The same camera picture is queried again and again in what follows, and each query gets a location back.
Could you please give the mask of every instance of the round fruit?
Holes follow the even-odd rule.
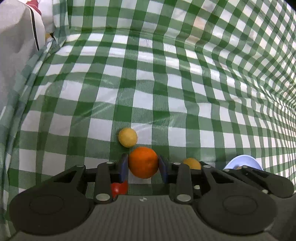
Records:
[[[200,162],[194,158],[187,158],[183,161],[183,163],[188,165],[190,169],[201,170],[202,168]]]
[[[124,128],[118,134],[118,140],[124,147],[130,148],[138,141],[137,133],[131,128]]]
[[[138,147],[128,157],[128,167],[139,178],[150,178],[158,170],[158,157],[148,147]]]

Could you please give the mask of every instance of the orange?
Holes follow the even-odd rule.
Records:
[[[148,147],[138,147],[130,153],[128,167],[136,177],[150,178],[158,170],[157,154]]]

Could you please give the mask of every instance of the metal screw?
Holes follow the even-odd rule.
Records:
[[[188,202],[191,200],[191,197],[187,194],[179,194],[177,196],[177,199],[180,201],[180,202]]]
[[[96,199],[99,201],[108,201],[110,199],[110,195],[107,193],[100,193],[96,195]]]

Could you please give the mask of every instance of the red fruit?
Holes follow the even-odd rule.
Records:
[[[128,182],[124,181],[123,183],[112,183],[111,190],[113,198],[119,194],[126,194],[128,192]]]

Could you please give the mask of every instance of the green checkered tablecloth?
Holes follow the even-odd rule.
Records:
[[[54,0],[54,40],[0,115],[1,199],[117,161],[118,131],[170,162],[240,154],[295,183],[296,13],[282,0]],[[128,175],[149,191],[159,173]]]

